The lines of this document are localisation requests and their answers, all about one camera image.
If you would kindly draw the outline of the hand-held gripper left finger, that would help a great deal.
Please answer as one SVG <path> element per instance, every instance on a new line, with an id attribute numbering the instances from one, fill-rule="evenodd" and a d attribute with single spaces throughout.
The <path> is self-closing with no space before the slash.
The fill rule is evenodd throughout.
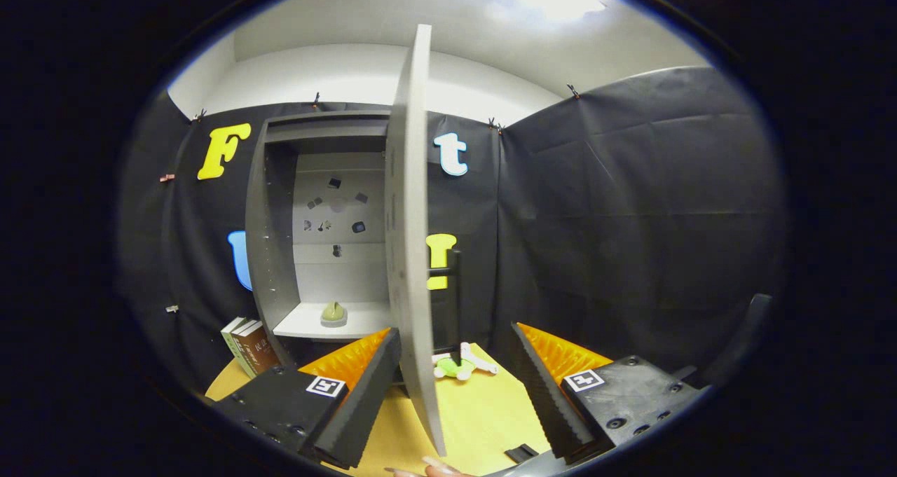
<path id="1" fill-rule="evenodd" d="M 397 328 L 387 327 L 302 368 L 273 366 L 211 407 L 289 459 L 355 468 L 393 385 L 400 350 Z"/>

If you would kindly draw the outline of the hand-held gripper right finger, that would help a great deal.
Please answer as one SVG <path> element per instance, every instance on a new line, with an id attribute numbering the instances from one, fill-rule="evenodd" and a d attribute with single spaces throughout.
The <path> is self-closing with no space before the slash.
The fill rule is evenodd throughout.
<path id="1" fill-rule="evenodd" d="M 704 394 L 638 355 L 608 359 L 516 322 L 510 368 L 522 381 L 552 454 L 567 463 L 627 445 Z"/>

